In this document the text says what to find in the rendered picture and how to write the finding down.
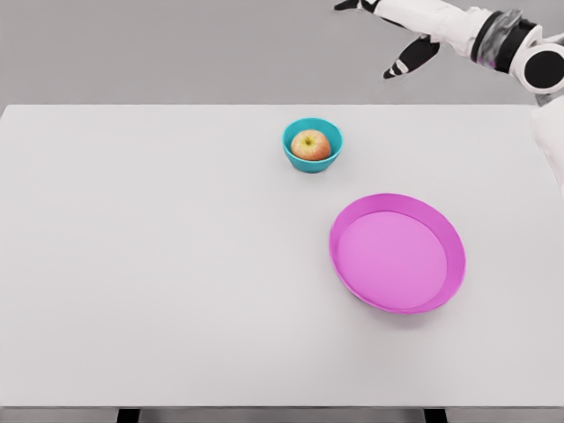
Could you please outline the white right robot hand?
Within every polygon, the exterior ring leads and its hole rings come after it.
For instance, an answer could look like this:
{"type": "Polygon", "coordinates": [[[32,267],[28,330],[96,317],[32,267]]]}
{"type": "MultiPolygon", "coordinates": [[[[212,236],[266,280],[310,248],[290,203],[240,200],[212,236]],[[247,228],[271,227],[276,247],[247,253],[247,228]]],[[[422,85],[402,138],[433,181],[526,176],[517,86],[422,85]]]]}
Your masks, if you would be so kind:
{"type": "Polygon", "coordinates": [[[433,19],[438,17],[431,0],[344,0],[333,6],[335,11],[358,9],[417,35],[383,73],[384,79],[409,74],[433,59],[440,42],[433,41],[433,19]]]}

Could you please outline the red-yellow apple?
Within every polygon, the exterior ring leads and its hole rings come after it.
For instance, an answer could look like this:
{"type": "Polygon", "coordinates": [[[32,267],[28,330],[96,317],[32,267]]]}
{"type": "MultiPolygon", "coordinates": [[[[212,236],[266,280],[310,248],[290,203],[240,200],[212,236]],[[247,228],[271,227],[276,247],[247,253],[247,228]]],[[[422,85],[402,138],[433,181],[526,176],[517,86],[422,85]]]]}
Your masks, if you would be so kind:
{"type": "Polygon", "coordinates": [[[291,153],[302,160],[320,161],[331,155],[329,139],[319,130],[303,130],[292,140],[291,153]]]}

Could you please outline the blue bowl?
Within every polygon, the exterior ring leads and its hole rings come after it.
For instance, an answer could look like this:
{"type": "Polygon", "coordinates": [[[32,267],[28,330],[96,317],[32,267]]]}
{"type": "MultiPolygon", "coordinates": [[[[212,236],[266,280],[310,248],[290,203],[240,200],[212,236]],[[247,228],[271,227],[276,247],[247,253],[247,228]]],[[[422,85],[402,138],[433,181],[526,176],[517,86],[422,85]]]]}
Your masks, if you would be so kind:
{"type": "Polygon", "coordinates": [[[340,129],[333,123],[321,118],[309,117],[290,123],[283,132],[282,144],[286,157],[296,169],[314,174],[325,170],[337,158],[343,147],[343,136],[340,129]],[[293,138],[303,130],[319,130],[329,139],[331,155],[328,159],[308,161],[299,159],[291,153],[290,145],[293,138]]]}

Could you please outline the pink plate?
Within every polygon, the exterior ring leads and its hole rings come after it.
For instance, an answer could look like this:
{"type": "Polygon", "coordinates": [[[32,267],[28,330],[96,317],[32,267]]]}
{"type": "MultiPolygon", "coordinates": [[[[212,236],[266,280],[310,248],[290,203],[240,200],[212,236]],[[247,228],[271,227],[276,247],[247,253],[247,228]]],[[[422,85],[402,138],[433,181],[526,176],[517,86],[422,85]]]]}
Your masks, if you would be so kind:
{"type": "Polygon", "coordinates": [[[443,306],[466,273],[464,244],[452,223],[433,206],[400,194],[348,204],[331,226],[329,254],[355,297],[392,314],[443,306]]]}

